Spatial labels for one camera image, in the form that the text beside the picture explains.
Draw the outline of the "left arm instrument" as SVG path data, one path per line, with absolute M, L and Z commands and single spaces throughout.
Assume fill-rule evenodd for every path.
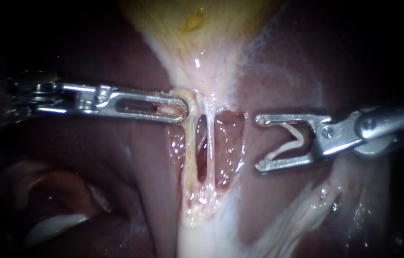
M 89 109 L 98 90 L 93 85 L 69 83 L 56 72 L 47 71 L 24 71 L 5 82 L 12 100 L 8 111 L 10 124 L 45 113 Z

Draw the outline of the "left arm instrument jaw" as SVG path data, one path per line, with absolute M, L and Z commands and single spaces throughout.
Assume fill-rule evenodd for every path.
M 187 103 L 164 92 L 103 87 L 96 101 L 96 115 L 176 124 L 189 114 Z

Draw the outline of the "right arm instrument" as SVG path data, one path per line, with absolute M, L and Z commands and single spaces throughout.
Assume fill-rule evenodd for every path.
M 325 157 L 351 151 L 362 158 L 382 156 L 404 144 L 404 106 L 359 109 L 320 130 Z

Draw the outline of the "right arm instrument jaw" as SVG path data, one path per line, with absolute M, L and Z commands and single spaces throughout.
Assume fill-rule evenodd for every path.
M 254 168 L 259 173 L 272 173 L 312 165 L 325 159 L 324 149 L 316 140 L 312 142 L 310 150 L 305 155 L 277 159 L 279 154 L 281 152 L 278 150 L 266 154 Z
M 272 125 L 283 125 L 305 123 L 313 133 L 314 139 L 335 139 L 335 126 L 329 115 L 318 115 L 309 113 L 295 114 L 259 114 L 254 117 L 254 123 L 261 127 L 270 127 Z

